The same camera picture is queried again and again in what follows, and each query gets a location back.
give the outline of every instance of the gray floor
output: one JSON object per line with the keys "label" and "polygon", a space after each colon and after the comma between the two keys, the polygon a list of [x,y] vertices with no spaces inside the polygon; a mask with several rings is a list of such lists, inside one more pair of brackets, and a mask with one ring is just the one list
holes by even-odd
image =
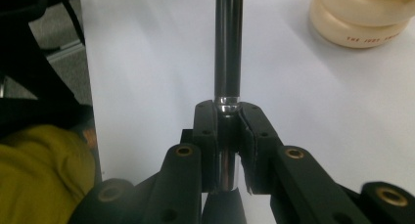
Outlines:
{"label": "gray floor", "polygon": [[[79,0],[71,0],[78,19],[82,22]],[[69,15],[62,4],[48,8],[46,14],[30,24],[37,42],[42,48],[60,47],[77,40]],[[61,56],[50,62],[56,73],[70,88],[81,104],[92,106],[88,66],[85,49],[77,49],[71,54]],[[34,98],[12,79],[6,79],[5,97]]]}

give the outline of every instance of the brass insert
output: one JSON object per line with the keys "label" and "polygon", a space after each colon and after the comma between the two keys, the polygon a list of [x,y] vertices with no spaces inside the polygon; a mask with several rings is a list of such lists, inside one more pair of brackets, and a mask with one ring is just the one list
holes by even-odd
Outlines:
{"label": "brass insert", "polygon": [[304,153],[297,149],[287,149],[286,155],[291,158],[303,158]]}
{"label": "brass insert", "polygon": [[407,206],[408,200],[401,193],[389,187],[380,187],[376,189],[376,195],[389,204],[394,206]]}
{"label": "brass insert", "polygon": [[113,202],[119,199],[124,193],[124,186],[120,183],[112,183],[104,187],[98,194],[98,201]]}
{"label": "brass insert", "polygon": [[180,157],[187,157],[193,153],[193,150],[191,147],[188,146],[181,146],[176,149],[176,154]]}

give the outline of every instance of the tape roll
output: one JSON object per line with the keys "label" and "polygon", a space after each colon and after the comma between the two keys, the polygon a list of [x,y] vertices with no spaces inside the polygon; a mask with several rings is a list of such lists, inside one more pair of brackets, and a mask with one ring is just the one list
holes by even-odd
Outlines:
{"label": "tape roll", "polygon": [[333,16],[321,0],[312,0],[310,19],[316,30],[329,41],[349,48],[369,48],[397,37],[409,21],[387,26],[362,26]]}
{"label": "tape roll", "polygon": [[391,25],[415,16],[415,0],[321,1],[337,18],[359,25]]}

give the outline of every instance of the metal rod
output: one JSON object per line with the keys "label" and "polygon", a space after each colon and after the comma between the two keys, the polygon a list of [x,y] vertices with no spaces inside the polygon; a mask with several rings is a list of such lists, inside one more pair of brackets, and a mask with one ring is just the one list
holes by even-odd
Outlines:
{"label": "metal rod", "polygon": [[216,0],[214,102],[217,122],[217,192],[238,186],[243,0]]}
{"label": "metal rod", "polygon": [[240,95],[243,0],[216,0],[215,99]]}

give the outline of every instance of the white table surface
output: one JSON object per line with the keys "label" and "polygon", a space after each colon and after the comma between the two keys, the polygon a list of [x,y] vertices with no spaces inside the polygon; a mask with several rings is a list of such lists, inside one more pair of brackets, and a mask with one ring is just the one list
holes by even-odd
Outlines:
{"label": "white table surface", "polygon": [[[338,183],[415,194],[415,22],[386,45],[352,50],[314,31],[309,2],[244,1],[242,101]],[[213,98],[215,0],[81,3],[103,177],[136,184]],[[274,223],[269,196],[249,196],[243,181],[249,223]]]}

